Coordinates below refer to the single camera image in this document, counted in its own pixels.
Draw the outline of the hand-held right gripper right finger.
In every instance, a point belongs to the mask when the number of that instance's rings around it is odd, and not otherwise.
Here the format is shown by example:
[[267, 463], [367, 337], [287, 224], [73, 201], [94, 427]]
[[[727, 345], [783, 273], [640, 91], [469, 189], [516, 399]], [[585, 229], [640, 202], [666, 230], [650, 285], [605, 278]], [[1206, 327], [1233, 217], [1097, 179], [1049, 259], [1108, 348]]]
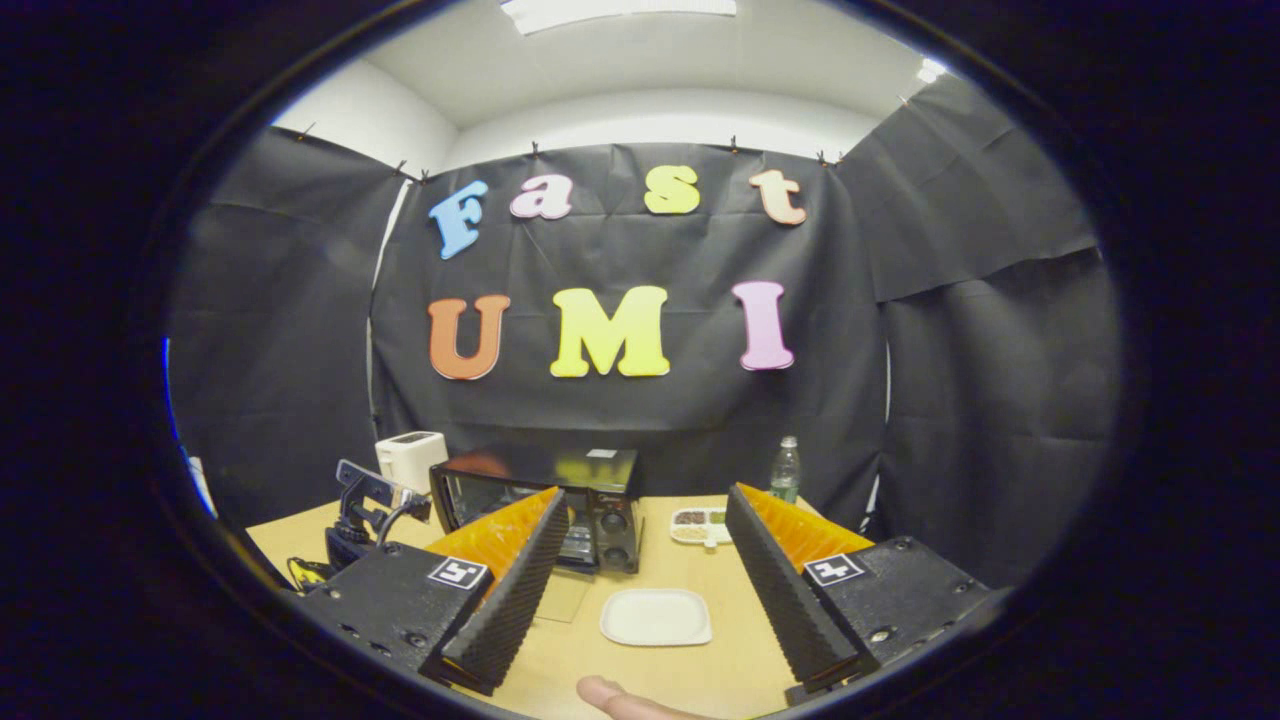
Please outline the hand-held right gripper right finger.
[[993, 596], [910, 536], [876, 543], [750, 486], [730, 491], [726, 523], [806, 693], [923, 651]]

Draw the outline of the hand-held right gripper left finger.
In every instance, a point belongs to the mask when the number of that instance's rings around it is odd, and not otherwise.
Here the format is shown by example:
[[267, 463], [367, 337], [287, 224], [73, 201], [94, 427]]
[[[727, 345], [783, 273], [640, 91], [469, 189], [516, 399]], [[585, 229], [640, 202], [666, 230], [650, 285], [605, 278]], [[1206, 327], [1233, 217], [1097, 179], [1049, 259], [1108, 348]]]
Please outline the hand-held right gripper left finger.
[[376, 547], [298, 606], [387, 667], [492, 694], [529, 633], [570, 521], [566, 492], [550, 487], [425, 548]]

